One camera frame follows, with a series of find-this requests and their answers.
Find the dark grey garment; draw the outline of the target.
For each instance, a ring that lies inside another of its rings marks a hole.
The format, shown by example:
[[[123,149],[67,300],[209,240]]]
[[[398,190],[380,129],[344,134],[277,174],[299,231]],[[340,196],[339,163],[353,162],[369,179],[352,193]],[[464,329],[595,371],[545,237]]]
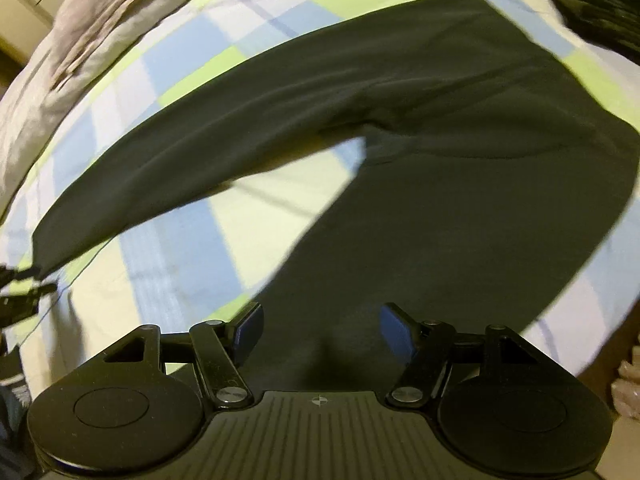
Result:
[[[416,0],[288,40],[142,122],[39,222],[35,266],[352,136],[366,140],[355,179],[258,296],[257,391],[386,389],[386,302],[524,330],[638,174],[637,130],[485,0]]]

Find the checked bed sheet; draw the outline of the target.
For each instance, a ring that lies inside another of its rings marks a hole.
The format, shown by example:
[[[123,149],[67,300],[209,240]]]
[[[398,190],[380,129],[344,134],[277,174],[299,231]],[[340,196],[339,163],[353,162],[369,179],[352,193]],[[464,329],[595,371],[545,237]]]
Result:
[[[26,264],[37,222],[100,155],[196,87],[285,41],[413,0],[192,0],[109,70],[62,121],[1,230],[1,258]],[[564,27],[548,0],[487,0],[550,52],[603,108],[639,121],[639,69]],[[293,157],[99,244],[55,272],[60,296],[10,331],[40,392],[135,325],[181,332],[258,297],[355,179],[366,140]],[[639,326],[639,190],[523,336],[607,396]]]

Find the white folded quilt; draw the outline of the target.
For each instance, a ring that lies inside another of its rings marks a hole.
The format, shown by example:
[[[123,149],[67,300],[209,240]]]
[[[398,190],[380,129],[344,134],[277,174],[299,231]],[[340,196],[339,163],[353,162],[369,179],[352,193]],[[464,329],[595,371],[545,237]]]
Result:
[[[1,208],[56,128],[141,36],[189,0],[64,0],[52,30],[1,100]]]

